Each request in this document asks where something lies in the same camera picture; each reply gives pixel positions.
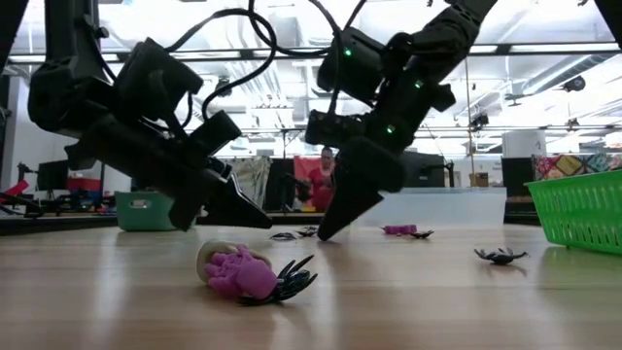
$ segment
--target person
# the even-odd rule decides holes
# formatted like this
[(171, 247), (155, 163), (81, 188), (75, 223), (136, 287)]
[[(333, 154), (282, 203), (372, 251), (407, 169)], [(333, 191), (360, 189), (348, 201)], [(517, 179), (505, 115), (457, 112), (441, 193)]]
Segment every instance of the person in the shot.
[(320, 166), (309, 172), (309, 183), (313, 189), (311, 204), (318, 212), (325, 212), (334, 195), (332, 183), (332, 169), (334, 156), (330, 147), (324, 147), (321, 154)]

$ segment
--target table surface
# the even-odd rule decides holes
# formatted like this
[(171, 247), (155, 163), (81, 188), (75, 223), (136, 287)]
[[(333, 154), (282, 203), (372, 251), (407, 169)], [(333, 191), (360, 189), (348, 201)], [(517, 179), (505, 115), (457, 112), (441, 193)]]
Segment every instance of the table surface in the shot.
[[(545, 242), (540, 228), (377, 229), (275, 242), (272, 231), (118, 228), (0, 237), (0, 347), (25, 349), (495, 349), (622, 347), (622, 259)], [(214, 296), (200, 245), (246, 243), (278, 268), (315, 254), (320, 277), (284, 306)], [(473, 248), (529, 258), (491, 266)]]

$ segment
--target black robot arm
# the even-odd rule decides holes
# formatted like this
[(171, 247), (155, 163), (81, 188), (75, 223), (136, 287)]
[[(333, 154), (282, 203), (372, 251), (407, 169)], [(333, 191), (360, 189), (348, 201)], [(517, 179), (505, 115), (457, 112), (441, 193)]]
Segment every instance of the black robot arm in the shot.
[(222, 225), (270, 228), (265, 213), (239, 191), (231, 166), (212, 157), (241, 134), (228, 114), (220, 111), (190, 135), (174, 115), (186, 93), (198, 93), (200, 77), (147, 39), (108, 82), (97, 3), (46, 0), (47, 55), (31, 78), (30, 119), (78, 139), (65, 148), (72, 170), (98, 159), (173, 198), (169, 217), (177, 228), (188, 229), (202, 207)]
[[(430, 108), (440, 112), (455, 97), (441, 82), (467, 57), (484, 18), (497, 0), (458, 0), (414, 34), (398, 33), (382, 45), (356, 28), (342, 33), (344, 52), (333, 44), (318, 74), (318, 85), (342, 90), (371, 107), (363, 115), (311, 111), (306, 141), (340, 149), (336, 191), (318, 230), (329, 239), (382, 200), (379, 191), (399, 192), (405, 171), (398, 156)], [(340, 62), (339, 77), (334, 62)]]

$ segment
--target pink object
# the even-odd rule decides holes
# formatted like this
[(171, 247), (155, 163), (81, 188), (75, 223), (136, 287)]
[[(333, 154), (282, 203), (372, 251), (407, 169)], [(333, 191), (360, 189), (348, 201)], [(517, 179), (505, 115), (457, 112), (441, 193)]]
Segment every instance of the pink object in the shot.
[(210, 287), (224, 298), (269, 297), (277, 284), (274, 272), (267, 263), (253, 258), (246, 246), (236, 248), (238, 253), (216, 253), (205, 264)]
[(383, 229), (387, 234), (402, 235), (417, 233), (416, 225), (385, 226), (381, 227), (381, 229)]
[[(5, 194), (8, 195), (18, 195), (21, 194), (22, 192), (26, 191), (26, 189), (29, 187), (30, 185), (28, 184), (28, 182), (26, 180), (21, 180), (20, 182), (17, 183), (17, 185), (11, 187), (10, 189), (4, 191)], [(6, 199), (0, 199), (0, 203), (4, 203), (6, 201)]]

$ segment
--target computer monitor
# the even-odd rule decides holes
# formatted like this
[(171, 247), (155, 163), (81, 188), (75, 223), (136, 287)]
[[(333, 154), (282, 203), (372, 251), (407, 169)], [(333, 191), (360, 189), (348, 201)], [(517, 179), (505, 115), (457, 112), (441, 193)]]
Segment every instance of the computer monitor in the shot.
[(442, 156), (406, 151), (399, 157), (399, 160), (406, 170), (405, 188), (445, 187), (445, 168)]
[(67, 190), (69, 161), (50, 161), (39, 164), (37, 188), (39, 191)]

